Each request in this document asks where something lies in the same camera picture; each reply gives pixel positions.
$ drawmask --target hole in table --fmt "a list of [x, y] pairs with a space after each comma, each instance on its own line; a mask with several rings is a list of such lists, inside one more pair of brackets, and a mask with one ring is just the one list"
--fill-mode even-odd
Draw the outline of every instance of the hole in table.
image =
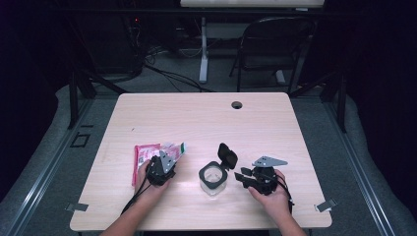
[[234, 109], [240, 109], [240, 108], [242, 108], [242, 102], [240, 102], [240, 101], [233, 101], [232, 102], [232, 107], [234, 108]]

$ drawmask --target black curtain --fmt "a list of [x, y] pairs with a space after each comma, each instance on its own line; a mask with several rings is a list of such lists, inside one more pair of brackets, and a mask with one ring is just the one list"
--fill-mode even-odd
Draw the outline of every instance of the black curtain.
[[[1, 200], [47, 131], [57, 109], [55, 91], [65, 84], [56, 77], [57, 71], [42, 70], [42, 66], [59, 67], [47, 50], [41, 51], [47, 43], [47, 38], [41, 37], [42, 28], [31, 29], [33, 18], [25, 15], [25, 9], [15, 12], [14, 7], [4, 1], [0, 5]], [[24, 32], [25, 40], [19, 31]], [[35, 61], [28, 47], [32, 52], [43, 53], [37, 54], [37, 59], [44, 60]]]
[[[178, 2], [174, 0], [142, 0], [139, 8], [178, 8]], [[140, 17], [140, 24], [144, 31], [143, 40], [147, 43], [153, 42], [161, 45], [171, 52], [178, 50], [178, 39], [176, 35], [176, 27], [179, 25], [176, 17], [156, 16], [156, 17]]]
[[372, 158], [417, 218], [417, 20], [408, 2], [376, 8], [382, 17], [348, 76], [348, 93]]
[[[326, 0], [326, 13], [360, 13], [371, 0]], [[307, 84], [332, 72], [343, 61], [345, 48], [349, 46], [358, 21], [335, 20], [317, 21], [315, 35], [299, 77], [299, 84]]]

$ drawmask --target finger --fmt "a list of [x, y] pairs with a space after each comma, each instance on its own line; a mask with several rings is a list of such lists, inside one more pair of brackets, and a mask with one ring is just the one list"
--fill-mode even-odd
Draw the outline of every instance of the finger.
[[275, 174], [279, 175], [279, 177], [281, 177], [283, 180], [285, 180], [285, 175], [284, 175], [284, 174], [282, 174], [282, 172], [281, 172], [281, 171], [279, 171], [279, 170], [275, 169]]
[[167, 180], [165, 183], [163, 183], [162, 186], [157, 186], [157, 188], [161, 189], [162, 191], [166, 190], [169, 186], [169, 184], [171, 183], [172, 179]]
[[256, 190], [254, 187], [248, 187], [249, 193], [251, 193], [252, 197], [254, 197], [255, 200], [257, 200], [258, 202], [261, 201], [262, 199], [262, 195], [260, 194], [260, 192], [258, 192], [258, 190]]
[[138, 170], [138, 173], [141, 175], [144, 175], [145, 176], [145, 174], [146, 174], [146, 172], [147, 172], [147, 167], [148, 167], [148, 165], [149, 165], [149, 163], [150, 163], [150, 161], [149, 160], [146, 160], [142, 165], [141, 165], [141, 167], [139, 167], [139, 170]]

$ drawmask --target person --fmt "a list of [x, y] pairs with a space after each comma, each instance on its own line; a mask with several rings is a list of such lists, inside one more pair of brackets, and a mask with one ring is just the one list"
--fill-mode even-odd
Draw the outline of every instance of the person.
[[[149, 161], [145, 162], [142, 166], [148, 166]], [[275, 169], [275, 173], [281, 178], [278, 181], [285, 180], [285, 176]], [[135, 192], [138, 191], [139, 185], [146, 178], [146, 169], [141, 167], [138, 171], [137, 186]], [[146, 191], [139, 195], [138, 199], [117, 218], [101, 236], [108, 235], [134, 235], [139, 223], [147, 216], [147, 213], [156, 206], [157, 202], [163, 195], [163, 192], [169, 187], [172, 179], [169, 179], [162, 186], [150, 185]], [[266, 213], [273, 219], [278, 226], [282, 236], [305, 236], [304, 230], [298, 225], [297, 221], [292, 217], [288, 208], [288, 196], [282, 187], [278, 186], [276, 190], [268, 196], [260, 194], [256, 189], [249, 187], [249, 193], [257, 200], [265, 209]], [[229, 232], [233, 235], [239, 235], [233, 231]]]

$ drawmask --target forearm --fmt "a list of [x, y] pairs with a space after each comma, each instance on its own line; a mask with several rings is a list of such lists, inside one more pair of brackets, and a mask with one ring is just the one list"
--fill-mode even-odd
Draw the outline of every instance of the forearm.
[[291, 214], [273, 215], [273, 221], [278, 226], [282, 236], [305, 236], [306, 233], [298, 225]]
[[139, 223], [146, 217], [149, 211], [149, 205], [137, 201], [120, 215], [101, 235], [132, 236], [138, 228]]

